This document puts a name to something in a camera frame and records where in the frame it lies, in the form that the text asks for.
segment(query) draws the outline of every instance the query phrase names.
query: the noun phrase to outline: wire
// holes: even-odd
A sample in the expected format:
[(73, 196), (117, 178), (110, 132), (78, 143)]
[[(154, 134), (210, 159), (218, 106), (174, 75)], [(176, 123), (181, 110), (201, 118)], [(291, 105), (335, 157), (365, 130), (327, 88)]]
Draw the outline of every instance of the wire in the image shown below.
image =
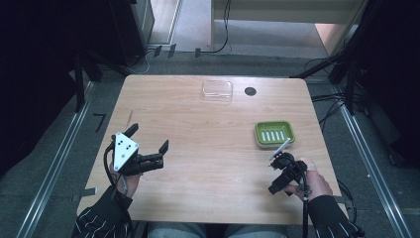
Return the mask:
[(339, 179), (337, 179), (337, 182), (339, 183), (339, 188), (340, 190), (349, 198), (349, 200), (352, 202), (352, 207), (353, 207), (353, 218), (352, 218), (352, 223), (356, 223), (356, 220), (358, 218), (358, 210), (356, 208), (356, 203), (355, 200), (353, 199), (352, 193), (350, 192), (350, 190), (346, 187), (346, 185), (340, 181)]
[(294, 160), (291, 160), (287, 157), (284, 157), (283, 159), (290, 161), (291, 163), (294, 163), (298, 168), (300, 173), (302, 174), (302, 180), (303, 180), (303, 221), (302, 221), (302, 238), (308, 237), (308, 202), (309, 202), (309, 189), (308, 189), (308, 183), (306, 181), (306, 173), (302, 170), (302, 168), (297, 164)]
[[(353, 100), (353, 103), (356, 103), (358, 106), (361, 105), (361, 103), (363, 103), (363, 98), (364, 96), (361, 94), (354, 94), (353, 95), (355, 99), (357, 100)], [(331, 117), (332, 115), (334, 115), (335, 113), (338, 112), (338, 110), (340, 109), (340, 107), (342, 107), (343, 105), (345, 105), (345, 93), (334, 93), (334, 94), (326, 94), (326, 95), (317, 95), (317, 96), (312, 96), (311, 97), (312, 102), (318, 102), (318, 101), (326, 101), (326, 100), (335, 100), (335, 102), (333, 103), (333, 105), (331, 105), (331, 107), (329, 108), (327, 114), (325, 115), (324, 118), (322, 118), (319, 121), (319, 124), (322, 123), (321, 126), (321, 131), (324, 133), (324, 128), (325, 128), (325, 124), (326, 121), (329, 117)]]
[[(336, 55), (341, 53), (343, 50), (346, 49), (346, 47), (348, 46), (348, 43), (346, 43), (346, 40), (343, 41), (343, 46), (336, 52)], [(308, 61), (304, 68), (304, 71), (307, 71), (306, 67), (308, 66), (308, 64), (314, 60), (320, 60), (321, 62), (323, 62), (324, 60), (326, 60), (327, 62), (329, 62), (331, 65), (340, 65), (340, 64), (346, 64), (345, 62), (334, 62), (334, 61), (330, 61), (330, 57), (326, 57), (326, 58), (316, 58), (316, 59), (311, 59), (310, 61)], [(331, 72), (327, 71), (327, 69), (325, 69), (326, 67), (323, 67), (322, 69), (327, 72), (328, 74), (330, 74)]]
[(148, 56), (151, 54), (151, 53), (153, 53), (154, 51), (150, 51), (150, 52), (148, 52), (146, 55), (145, 55), (145, 61), (146, 61), (146, 64), (148, 65), (148, 67), (146, 68), (146, 70), (144, 70), (143, 72), (137, 72), (137, 71), (134, 71), (134, 70), (132, 70), (131, 68), (129, 68), (129, 67), (125, 67), (125, 69), (127, 69), (127, 70), (129, 70), (130, 72), (132, 72), (132, 73), (135, 73), (135, 74), (145, 74), (146, 72), (148, 72), (149, 71), (149, 69), (151, 68), (151, 65), (149, 64), (149, 61), (148, 61)]
[(112, 176), (112, 179), (114, 180), (114, 183), (115, 183), (115, 187), (114, 187), (114, 191), (112, 192), (112, 195), (111, 195), (111, 198), (113, 198), (113, 197), (115, 197), (115, 195), (117, 194), (117, 192), (118, 192), (118, 189), (117, 189), (117, 186), (118, 186), (118, 182), (120, 181), (120, 178), (121, 178), (121, 175), (118, 175), (118, 177), (117, 177), (117, 175), (115, 175), (115, 174), (111, 174), (111, 176)]
[[(109, 145), (106, 149), (105, 149), (105, 153), (104, 153), (104, 167), (105, 167), (105, 173), (108, 177), (108, 180), (111, 182), (112, 187), (114, 188), (114, 190), (117, 190), (117, 186), (114, 183), (114, 180), (111, 176), (111, 173), (109, 172), (109, 168), (108, 168), (108, 153), (114, 150), (114, 144), (111, 143), (111, 145)], [(129, 234), (131, 234), (131, 237), (134, 238), (135, 237), (135, 229), (133, 228), (133, 221), (131, 219), (130, 213), (129, 211), (124, 207), (123, 201), (122, 201), (122, 197), (120, 195), (119, 192), (115, 192), (114, 195), (115, 200), (117, 201), (118, 206), (120, 207), (121, 211), (123, 212), (123, 216), (126, 220), (126, 222), (129, 224)]]
[(123, 178), (124, 195), (127, 196), (127, 192), (128, 192), (127, 179), (125, 176), (122, 176), (122, 178)]
[[(148, 53), (150, 53), (150, 52), (154, 52), (155, 50), (156, 49), (154, 49), (154, 48), (148, 48), (148, 49), (146, 49), (146, 55)], [(132, 64), (129, 65), (129, 67), (132, 67), (132, 66), (136, 65), (140, 61), (140, 59), (143, 58), (143, 56), (144, 55), (142, 55), (142, 56), (136, 56), (136, 59), (134, 60), (134, 62), (132, 62)]]
[[(228, 30), (228, 25), (229, 25), (229, 16), (230, 16), (230, 12), (231, 12), (231, 0), (227, 0), (226, 1), (226, 6), (225, 6), (225, 12), (223, 15), (223, 22), (225, 24), (225, 32), (226, 32), (226, 39), (225, 39), (225, 43), (223, 44), (223, 46), (217, 50), (217, 51), (213, 51), (213, 52), (200, 52), (203, 55), (217, 55), (217, 56), (223, 56), (223, 55), (228, 55), (231, 53), (232, 51), (232, 46), (229, 44), (230, 50), (227, 54), (222, 54), (222, 55), (218, 55), (217, 53), (221, 52), (223, 49), (225, 49), (226, 45), (228, 45), (228, 41), (229, 41), (229, 30)], [(186, 51), (176, 51), (177, 54), (180, 53), (187, 53), (187, 54), (195, 54), (195, 52), (186, 52)]]

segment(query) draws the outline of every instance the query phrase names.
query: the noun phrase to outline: aluminum rail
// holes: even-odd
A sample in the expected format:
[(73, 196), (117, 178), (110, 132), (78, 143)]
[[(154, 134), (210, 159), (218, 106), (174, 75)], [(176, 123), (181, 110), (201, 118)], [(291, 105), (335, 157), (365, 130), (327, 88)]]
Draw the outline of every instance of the aluminum rail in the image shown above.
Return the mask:
[(67, 159), (68, 152), (71, 149), (71, 146), (74, 142), (74, 139), (77, 135), (77, 132), (80, 128), (81, 123), (86, 115), (86, 111), (89, 108), (90, 96), (96, 86), (96, 83), (89, 82), (85, 89), (85, 103), (82, 106), (79, 113), (73, 116), (70, 126), (68, 127), (67, 132), (64, 135), (64, 138), (58, 148), (58, 151), (55, 154), (52, 164), (44, 178), (43, 183), (41, 184), (40, 189), (38, 190), (37, 195), (35, 196), (32, 204), (29, 208), (29, 211), (25, 217), (24, 222), (18, 232), (17, 238), (27, 238), (32, 237), (37, 227), (38, 221), (40, 220), (41, 215), (43, 214), (44, 208), (47, 205), (47, 202), (50, 198), (50, 195), (53, 191), (53, 187), (61, 173), (61, 169)]
[(361, 153), (362, 160), (367, 168), (367, 172), (370, 176), (371, 182), (379, 196), (382, 206), (388, 216), (391, 226), (398, 238), (412, 238), (413, 235), (402, 215), (401, 209), (399, 208), (392, 192), (390, 191), (385, 178), (382, 175), (379, 167), (376, 164), (373, 154), (371, 153), (368, 143), (359, 127), (358, 121), (355, 116), (352, 116), (346, 107), (341, 107), (343, 117), (349, 127), (349, 130), (355, 140), (356, 146)]

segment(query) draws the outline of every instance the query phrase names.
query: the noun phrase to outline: black sleeve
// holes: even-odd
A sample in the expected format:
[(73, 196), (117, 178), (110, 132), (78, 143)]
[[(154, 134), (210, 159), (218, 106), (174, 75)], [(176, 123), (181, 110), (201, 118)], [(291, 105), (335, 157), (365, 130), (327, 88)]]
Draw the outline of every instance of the black sleeve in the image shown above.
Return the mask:
[(308, 213), (319, 238), (365, 237), (364, 230), (349, 221), (331, 195), (318, 196), (309, 201)]
[[(80, 213), (71, 237), (127, 237), (128, 224), (124, 223), (123, 212), (114, 199), (113, 191), (113, 187), (109, 186), (93, 206)], [(132, 201), (130, 197), (123, 196), (126, 208)]]

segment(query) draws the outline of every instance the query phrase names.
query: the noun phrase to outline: green tray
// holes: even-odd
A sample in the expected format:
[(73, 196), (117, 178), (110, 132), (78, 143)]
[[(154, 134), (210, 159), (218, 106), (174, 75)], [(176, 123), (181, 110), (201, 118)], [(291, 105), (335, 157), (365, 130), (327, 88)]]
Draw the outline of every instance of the green tray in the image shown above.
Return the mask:
[(290, 144), (294, 142), (290, 123), (286, 121), (266, 121), (256, 124), (257, 144), (261, 148), (277, 148), (287, 138), (290, 138)]

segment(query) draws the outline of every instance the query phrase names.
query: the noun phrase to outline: person's hand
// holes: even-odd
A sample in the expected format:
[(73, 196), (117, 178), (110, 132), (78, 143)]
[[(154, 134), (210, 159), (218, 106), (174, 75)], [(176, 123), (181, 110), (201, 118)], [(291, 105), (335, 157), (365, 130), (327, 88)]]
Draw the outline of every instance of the person's hand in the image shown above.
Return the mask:
[[(312, 192), (308, 195), (309, 200), (312, 200), (313, 198), (320, 195), (333, 195), (333, 191), (331, 190), (330, 185), (325, 181), (323, 176), (318, 174), (313, 161), (306, 158), (302, 158), (301, 161), (303, 161), (308, 166), (306, 171), (306, 182), (312, 190)], [(297, 185), (289, 184), (284, 188), (284, 191), (292, 192), (301, 200), (303, 200), (303, 192), (298, 192), (296, 189)]]
[[(111, 173), (114, 182), (117, 181), (117, 178), (120, 176), (120, 174), (114, 171), (114, 165), (112, 163), (109, 165), (109, 172)], [(139, 180), (142, 175), (143, 173), (130, 177), (121, 176), (117, 184), (118, 191), (132, 198), (137, 190), (137, 187), (139, 186)]]

